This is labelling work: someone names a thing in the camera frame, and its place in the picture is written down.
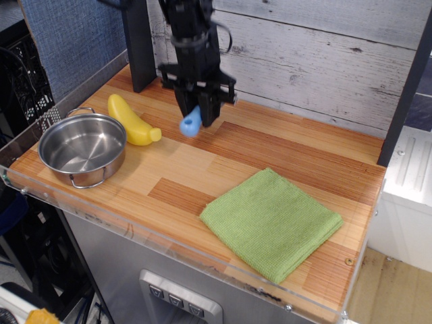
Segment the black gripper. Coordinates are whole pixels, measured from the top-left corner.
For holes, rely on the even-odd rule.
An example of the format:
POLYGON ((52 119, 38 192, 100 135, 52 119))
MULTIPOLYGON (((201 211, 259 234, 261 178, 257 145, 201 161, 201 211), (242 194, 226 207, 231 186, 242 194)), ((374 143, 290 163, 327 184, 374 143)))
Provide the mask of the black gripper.
POLYGON ((162 63, 163 85, 174 90, 186 117, 199 105, 202 125, 208 128, 220 116, 224 103, 235 103, 236 80, 220 69, 220 52, 215 41, 175 43, 176 63, 162 63))

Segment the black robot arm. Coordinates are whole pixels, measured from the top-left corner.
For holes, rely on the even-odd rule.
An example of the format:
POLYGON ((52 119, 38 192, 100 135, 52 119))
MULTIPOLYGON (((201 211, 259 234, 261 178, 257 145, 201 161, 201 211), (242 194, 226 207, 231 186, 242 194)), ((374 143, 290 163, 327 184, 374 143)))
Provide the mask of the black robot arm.
POLYGON ((162 63, 159 71, 165 88, 174 90, 184 117, 200 109, 203 127, 219 117, 224 103, 234 104, 236 79, 220 68, 221 49, 212 21, 212 1, 160 1, 166 22, 171 26, 171 43, 176 63, 162 63))

